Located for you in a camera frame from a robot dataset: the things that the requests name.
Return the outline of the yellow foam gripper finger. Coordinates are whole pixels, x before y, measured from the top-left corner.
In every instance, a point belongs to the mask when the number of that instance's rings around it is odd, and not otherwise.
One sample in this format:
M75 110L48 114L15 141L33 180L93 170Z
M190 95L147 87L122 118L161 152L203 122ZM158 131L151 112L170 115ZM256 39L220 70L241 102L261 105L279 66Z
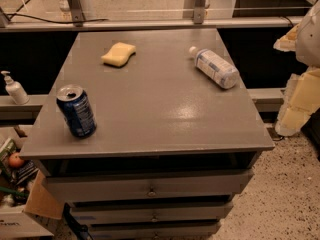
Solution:
M281 106L276 133L292 136L299 132L320 108L320 69L309 67L301 75L292 74L284 91L284 103Z
M292 27L285 35L276 40L273 48L283 52L295 52L298 28L299 25Z

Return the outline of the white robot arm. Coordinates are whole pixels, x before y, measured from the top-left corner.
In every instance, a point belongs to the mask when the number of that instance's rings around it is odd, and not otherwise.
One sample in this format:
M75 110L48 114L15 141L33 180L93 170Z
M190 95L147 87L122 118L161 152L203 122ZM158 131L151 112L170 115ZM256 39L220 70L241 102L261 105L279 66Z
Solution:
M274 43L273 48L294 51L296 59L308 66L303 74L290 76L277 116L276 132L292 136L320 108L320 0L299 24Z

